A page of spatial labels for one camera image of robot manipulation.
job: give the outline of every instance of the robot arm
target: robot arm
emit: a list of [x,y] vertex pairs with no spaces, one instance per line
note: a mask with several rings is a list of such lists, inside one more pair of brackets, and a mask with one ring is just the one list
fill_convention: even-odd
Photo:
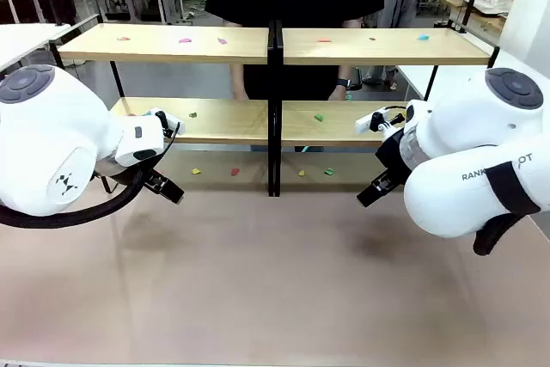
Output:
[[443,237],[477,231],[474,251],[489,254],[519,219],[549,208],[542,103],[537,85],[509,69],[480,73],[436,105],[411,101],[405,127],[376,152],[388,170],[359,200],[369,206],[405,184],[420,228]]
[[153,170],[151,160],[160,160],[164,137],[184,128],[182,121],[158,109],[145,116],[113,116],[63,70],[21,68],[0,83],[0,202],[9,208],[4,212],[19,212],[19,218],[52,216],[76,201],[97,175],[130,185],[140,174],[141,187],[157,193],[170,188],[177,203],[183,192],[175,192],[174,184]]

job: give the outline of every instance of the brown table surface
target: brown table surface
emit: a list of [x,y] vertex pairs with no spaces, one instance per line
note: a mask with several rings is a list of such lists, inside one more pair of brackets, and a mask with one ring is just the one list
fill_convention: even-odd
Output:
[[[355,133],[355,121],[398,101],[284,101],[283,146],[380,146],[382,134]],[[122,98],[111,109],[117,115],[164,109],[186,123],[179,144],[267,144],[267,101],[190,98]],[[396,109],[393,115],[405,111]],[[197,118],[190,118],[196,113]],[[322,114],[322,122],[315,119]]]
[[[430,39],[419,40],[421,34],[430,35]],[[68,59],[266,64],[267,35],[266,28],[100,24],[61,46],[59,52]],[[489,61],[489,55],[450,29],[284,29],[283,36],[286,64]],[[183,39],[192,42],[179,43]],[[218,39],[227,40],[227,44]]]
[[[372,156],[284,154],[280,199],[251,188],[265,185],[266,154],[168,156],[160,169],[188,191],[179,206],[144,191],[80,227],[0,227],[2,358],[547,366],[550,248],[529,219],[481,258],[472,236],[417,228],[402,193],[365,210],[334,191],[371,179]],[[314,191],[316,180],[333,190]],[[91,186],[80,206],[107,198]]]
[[[458,9],[462,6],[464,6],[464,7],[466,6],[466,3],[464,2],[464,0],[443,0],[443,1],[446,4],[448,4],[449,6],[451,6],[453,8],[456,8],[456,9]],[[499,33],[502,33],[502,31],[504,30],[504,25],[506,24],[506,19],[503,18],[502,16],[485,17],[485,16],[482,16],[479,13],[477,13],[475,10],[472,12],[472,17],[476,21],[478,21],[482,24],[488,25],[491,28],[497,30]]]

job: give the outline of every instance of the black logo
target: black logo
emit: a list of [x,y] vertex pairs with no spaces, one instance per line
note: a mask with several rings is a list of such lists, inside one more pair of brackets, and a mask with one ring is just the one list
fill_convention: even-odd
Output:
[[60,175],[59,178],[56,179],[55,183],[57,184],[58,182],[62,182],[64,185],[65,185],[65,190],[63,191],[63,193],[61,194],[61,196],[64,196],[68,191],[70,191],[72,188],[75,188],[77,189],[78,187],[75,187],[74,185],[69,185],[69,177],[72,175],[72,172],[70,174],[68,174],[67,176],[65,175]]

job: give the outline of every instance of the gray pants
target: gray pants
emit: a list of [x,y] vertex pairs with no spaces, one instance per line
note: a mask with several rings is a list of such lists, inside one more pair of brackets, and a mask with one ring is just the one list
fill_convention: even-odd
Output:
[[[399,25],[397,21],[399,18],[400,6],[403,2],[403,7],[401,8],[401,18],[399,19]],[[413,25],[414,18],[416,17],[417,12],[417,2],[418,0],[384,0],[384,10],[378,17],[378,27],[379,28],[410,28]],[[395,73],[395,66],[386,66],[386,74],[393,75]],[[384,72],[384,66],[375,66],[370,71],[368,77],[372,79],[381,79],[382,73]]]

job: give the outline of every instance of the black smartwatch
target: black smartwatch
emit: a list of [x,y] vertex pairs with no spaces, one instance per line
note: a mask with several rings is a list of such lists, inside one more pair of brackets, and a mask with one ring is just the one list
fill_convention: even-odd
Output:
[[345,90],[350,90],[351,80],[350,79],[341,79],[341,78],[339,78],[336,81],[336,85],[337,86],[345,86]]

